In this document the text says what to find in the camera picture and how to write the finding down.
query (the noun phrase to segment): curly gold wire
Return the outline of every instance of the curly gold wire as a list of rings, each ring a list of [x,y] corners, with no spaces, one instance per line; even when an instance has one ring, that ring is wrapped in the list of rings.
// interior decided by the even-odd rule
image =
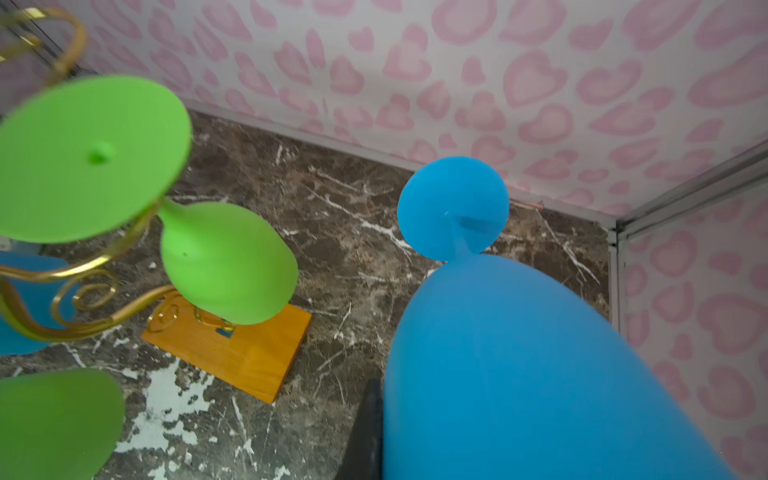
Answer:
[[[51,74],[45,80],[46,85],[50,87],[57,84],[72,70],[85,51],[85,47],[88,44],[88,31],[80,20],[60,8],[24,8],[0,17],[0,28],[42,20],[43,18],[66,20],[74,27],[72,42],[68,46],[67,51],[57,58],[56,62],[51,66]],[[18,44],[0,50],[0,63],[42,45],[40,39],[34,35],[24,35],[21,37],[21,40]]]
[[[56,270],[48,270],[46,272],[31,272],[12,266],[0,265],[0,276],[24,280],[25,282],[43,283],[55,282],[93,270],[110,260],[118,258],[120,255],[123,255],[133,248],[136,243],[141,240],[159,206],[160,204],[157,202],[143,211],[139,217],[134,220],[132,225],[129,226],[128,230],[125,232],[125,237],[118,238],[108,245],[101,253],[94,255],[88,260],[83,260],[75,265],[65,266]]]
[[[89,270],[88,272],[80,273],[79,275],[73,276],[71,279],[67,280],[67,282],[61,286],[61,288],[58,290],[58,293],[56,293],[56,296],[53,297],[53,301],[51,301],[51,316],[53,316],[53,319],[56,320],[56,323],[62,326],[69,326],[71,325],[71,322],[68,322],[61,316],[60,306],[61,306],[61,300],[64,298],[64,296],[69,292],[69,290],[72,289],[73,286],[77,285],[77,283],[85,278],[89,278],[91,276],[99,276],[103,275],[106,276],[110,283],[90,283],[87,285],[81,285],[76,294],[72,297],[72,304],[74,307],[80,311],[90,311],[95,310],[100,306],[106,305],[107,302],[112,300],[114,295],[117,293],[118,288],[120,287],[120,283],[118,282],[117,277],[114,275],[114,273],[110,272],[109,270],[105,270],[103,268],[97,268],[93,270]],[[108,291],[104,296],[92,303],[86,303],[83,300],[83,296],[86,293],[94,292],[96,290],[102,290],[104,288],[107,288]]]
[[[96,335],[113,326],[120,325],[152,303],[173,293],[177,293],[173,285],[161,286],[146,292],[103,319],[70,324],[66,329],[54,329],[35,322],[11,281],[0,278],[0,315],[10,324],[11,328],[30,339],[49,343],[67,342]]]

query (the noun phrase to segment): black object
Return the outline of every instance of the black object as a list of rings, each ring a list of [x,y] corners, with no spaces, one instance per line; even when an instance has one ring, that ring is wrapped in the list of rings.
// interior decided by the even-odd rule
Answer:
[[[357,408],[336,480],[381,480],[382,419],[382,383],[370,379]]]

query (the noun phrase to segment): balloon holder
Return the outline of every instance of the balloon holder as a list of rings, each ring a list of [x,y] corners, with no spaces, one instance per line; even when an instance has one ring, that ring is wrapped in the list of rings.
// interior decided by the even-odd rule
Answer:
[[[266,322],[234,325],[181,295],[159,305],[141,338],[267,403],[277,397],[311,315],[292,305]]]
[[[75,47],[84,45],[87,34],[63,12],[26,9],[0,17],[0,28],[48,16],[80,28],[72,50],[77,56]],[[38,43],[23,38],[11,52],[0,51],[0,61]],[[66,65],[59,62],[54,70],[68,71]],[[59,78],[52,76],[49,84]],[[150,316],[147,341],[272,402],[310,321],[308,313],[287,306],[298,281],[296,258],[252,211],[218,202],[179,205],[163,197],[187,164],[191,138],[191,119],[179,98],[130,76],[68,82],[5,118],[0,150],[8,161],[0,167],[0,204],[18,207],[0,215],[0,234],[64,243],[122,231],[100,253],[70,266],[35,271],[0,265],[0,318],[24,341],[67,342],[102,333],[162,300]],[[65,318],[68,300],[62,300],[71,290],[77,310],[110,303],[120,285],[104,266],[141,242],[156,215],[164,224],[161,258],[173,284],[100,319]],[[106,280],[85,282],[92,277]],[[56,325],[31,313],[20,281],[54,288],[60,283],[48,308]],[[251,327],[258,323],[264,326]]]

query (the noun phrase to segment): pink heart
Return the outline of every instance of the pink heart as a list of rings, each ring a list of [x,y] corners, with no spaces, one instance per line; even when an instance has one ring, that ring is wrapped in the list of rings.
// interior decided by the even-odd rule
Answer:
[[[272,15],[272,12],[259,5],[257,0],[250,0],[250,14],[253,16],[253,21],[256,22],[256,25],[267,30],[277,28],[275,15]]]
[[[613,195],[626,195],[629,193],[629,180],[616,182],[608,188],[608,193]]]
[[[714,150],[689,151],[678,161],[661,161],[651,165],[646,169],[645,176],[683,183],[712,168],[710,161],[714,156]]]
[[[411,102],[405,95],[394,94],[387,105],[379,109],[376,124],[389,130],[409,131],[413,129],[413,119],[408,115]]]
[[[456,142],[453,141],[451,134],[442,134],[438,139],[438,145],[442,148],[456,148]]]
[[[696,237],[683,230],[650,252],[650,264],[666,276],[679,277],[694,264],[697,254]]]
[[[718,222],[730,222],[735,220],[741,213],[741,207],[744,205],[744,200],[737,198],[736,200],[729,202],[728,204],[718,207],[712,211],[715,220]]]
[[[683,381],[680,370],[672,362],[662,360],[651,371],[675,402],[682,403],[690,398],[690,390]]]
[[[749,380],[732,366],[716,366],[707,375],[709,386],[700,386],[696,394],[711,414],[726,420],[740,420],[756,408],[755,392]]]
[[[197,40],[200,50],[211,60],[219,61],[230,57],[224,43],[197,18],[194,19],[192,35]]]
[[[174,21],[170,15],[159,8],[152,9],[152,17],[149,19],[149,34],[173,51],[182,51],[187,55],[195,55],[195,47],[186,35],[176,31]]]
[[[515,158],[515,149],[507,147],[495,135],[484,135],[472,144],[470,155],[489,165],[499,165]]]
[[[707,265],[726,275],[736,276],[741,270],[741,255],[736,252],[718,252],[710,256]]]
[[[627,265],[624,268],[624,294],[637,296],[643,293],[648,284],[648,274],[645,269],[637,264]]]
[[[256,69],[256,65],[248,55],[242,51],[235,53],[235,63],[240,67],[237,72],[237,79],[245,88],[255,91],[257,94],[267,97],[277,98],[277,93],[266,76]]]
[[[248,104],[245,95],[239,90],[228,88],[224,94],[224,100],[233,110],[249,117],[256,117],[256,111]]]
[[[560,104],[547,104],[536,118],[520,125],[518,136],[528,143],[545,145],[565,140],[573,130],[571,111]]]
[[[420,164],[428,164],[437,160],[437,151],[429,142],[417,140],[413,143],[411,149],[408,150],[408,159]]]
[[[717,136],[720,135],[720,131],[723,130],[723,125],[725,125],[725,122],[719,118],[710,118],[691,130],[685,137],[685,140],[692,144],[715,141]]]
[[[688,91],[697,107],[722,108],[755,101],[768,94],[768,41],[735,63],[700,78]]]
[[[203,103],[213,105],[214,107],[218,107],[219,105],[216,103],[216,99],[214,96],[205,89],[205,87],[198,85],[194,88],[195,94],[197,94],[197,97],[203,101]]]
[[[402,33],[402,40],[416,44],[422,52],[427,51],[429,36],[424,28],[421,28],[415,23],[406,27],[405,31]]]
[[[450,45],[470,45],[493,26],[496,0],[445,0],[432,13],[432,28]]]
[[[96,33],[107,43],[107,51],[119,60],[123,65],[148,72],[149,68],[132,51],[118,44],[118,40],[100,26],[95,26]]]
[[[578,159],[573,150],[563,150],[529,165],[523,173],[539,180],[563,180],[571,176],[571,165]]]
[[[309,120],[302,125],[299,130],[305,131],[308,134],[321,135],[323,133],[323,124],[318,120]]]
[[[315,12],[329,17],[346,17],[355,5],[355,0],[313,0]]]
[[[748,216],[744,231],[764,240],[768,239],[768,200],[765,200]]]
[[[558,197],[558,200],[576,207],[589,207],[594,202],[594,194],[586,188],[577,188],[567,195]]]
[[[143,38],[139,26],[120,11],[115,0],[91,0],[91,7],[98,16],[126,37],[134,40]]]
[[[141,0],[123,0],[123,3],[131,7],[136,13],[141,13]]]
[[[326,67],[326,49],[314,28],[310,28],[306,33],[306,55],[313,67]]]
[[[149,58],[165,72],[168,78],[163,80],[175,91],[184,91],[192,86],[192,75],[189,69],[172,51],[167,48],[151,51]]]
[[[362,105],[337,108],[333,111],[333,116],[341,125],[349,125],[354,128],[371,128],[373,126],[373,117]]]
[[[576,50],[595,51],[608,39],[614,19],[606,17],[594,25],[576,25],[568,34],[568,43]]]
[[[357,95],[365,84],[366,79],[344,55],[331,62],[331,90],[337,94]]]
[[[765,4],[752,0],[726,0],[710,12],[696,30],[694,40],[702,50],[714,50],[743,35],[768,31]]]
[[[712,346],[720,353],[736,355],[755,345],[768,329],[768,308],[740,295],[711,296],[699,307],[701,328],[712,333]]]
[[[219,86],[219,78],[216,76],[213,70],[210,68],[206,68],[203,72],[203,80],[205,80],[205,83],[209,85],[213,85],[214,87]]]
[[[634,141],[613,149],[608,154],[608,159],[616,164],[621,170],[642,165],[659,153],[661,138],[647,138],[645,140]]]
[[[349,33],[349,44],[357,51],[373,51],[373,30],[365,27],[361,31]]]
[[[507,126],[507,120],[496,106],[493,94],[487,91],[477,92],[472,97],[472,106],[456,110],[454,119],[461,128],[480,131],[503,130]]]
[[[696,297],[691,282],[668,286],[654,297],[654,312],[669,323],[682,323],[694,312]]]
[[[670,357],[676,360],[690,360],[694,357],[694,344],[686,333],[678,333],[674,337]]]
[[[755,467],[743,458],[742,449],[744,442],[739,437],[727,436],[720,441],[720,452],[728,465],[736,472],[744,475],[752,475]]]
[[[549,40],[564,20],[565,7],[561,0],[517,0],[509,12],[507,26],[498,37],[536,47]]]
[[[701,225],[705,221],[707,221],[707,215],[695,214],[688,217],[688,219],[685,220],[685,223],[689,225]]]
[[[335,127],[333,129],[333,133],[335,133],[336,138],[338,138],[342,142],[350,145],[355,145],[356,147],[360,147],[360,142],[358,142],[357,139],[354,138],[352,134],[350,134],[345,128]]]
[[[768,265],[757,265],[750,271],[750,283],[758,290],[768,290]]]
[[[587,105],[605,105],[632,89],[643,76],[643,64],[637,60],[622,62],[615,71],[593,68],[576,84],[576,93]]]
[[[288,87],[283,87],[280,89],[278,96],[280,97],[280,103],[291,110],[300,111],[301,113],[310,116],[315,116],[319,113],[317,104],[300,91],[294,91]]]
[[[641,0],[629,11],[621,30],[640,51],[653,51],[672,39],[696,14],[701,0]]]
[[[216,30],[223,34],[236,40],[253,40],[240,14],[227,0],[208,0],[203,7],[203,15]]]
[[[638,240],[632,240],[631,242],[627,243],[627,248],[631,252],[643,253],[650,246],[650,241],[653,239],[653,235],[644,235]]]
[[[389,49],[382,69],[384,76],[403,81],[424,81],[432,73],[432,66],[422,58],[425,50],[422,42],[426,36],[414,34],[414,30],[406,29],[403,40]]]
[[[372,0],[372,3],[388,12],[402,12],[402,0]]]
[[[623,217],[632,211],[630,204],[613,204],[600,210],[603,214],[613,215],[614,217]]]
[[[628,314],[624,324],[627,327],[627,343],[634,348],[640,348],[650,336],[648,311]]]
[[[641,135],[656,126],[655,113],[672,103],[670,88],[654,88],[642,94],[637,101],[626,101],[613,107],[589,124],[589,128],[609,135]]]
[[[438,80],[419,93],[416,105],[430,117],[440,120],[451,107],[451,92],[445,87],[443,80]]]
[[[294,47],[292,43],[284,41],[280,51],[274,53],[274,58],[277,67],[288,78],[308,87],[312,85],[310,67],[306,64],[299,49]]]
[[[512,188],[524,191],[525,193],[531,193],[531,184],[526,181],[519,181],[512,185]]]
[[[462,81],[467,85],[480,85],[485,81],[480,59],[471,56],[464,61],[462,66]]]
[[[560,91],[568,79],[564,68],[553,68],[549,56],[533,50],[517,57],[504,72],[504,94],[511,108],[535,103]]]
[[[578,175],[578,179],[586,184],[596,184],[608,178],[608,170],[601,168],[599,170],[584,170]]]

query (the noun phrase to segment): orange wooden block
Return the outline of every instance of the orange wooden block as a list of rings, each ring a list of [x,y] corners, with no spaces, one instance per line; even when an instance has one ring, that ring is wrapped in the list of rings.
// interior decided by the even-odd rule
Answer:
[[[202,312],[201,323],[182,296],[169,296],[158,311],[166,314],[150,321],[142,339],[267,403],[274,402],[312,317],[288,305],[266,322],[236,326],[227,338],[211,326],[221,318]]]

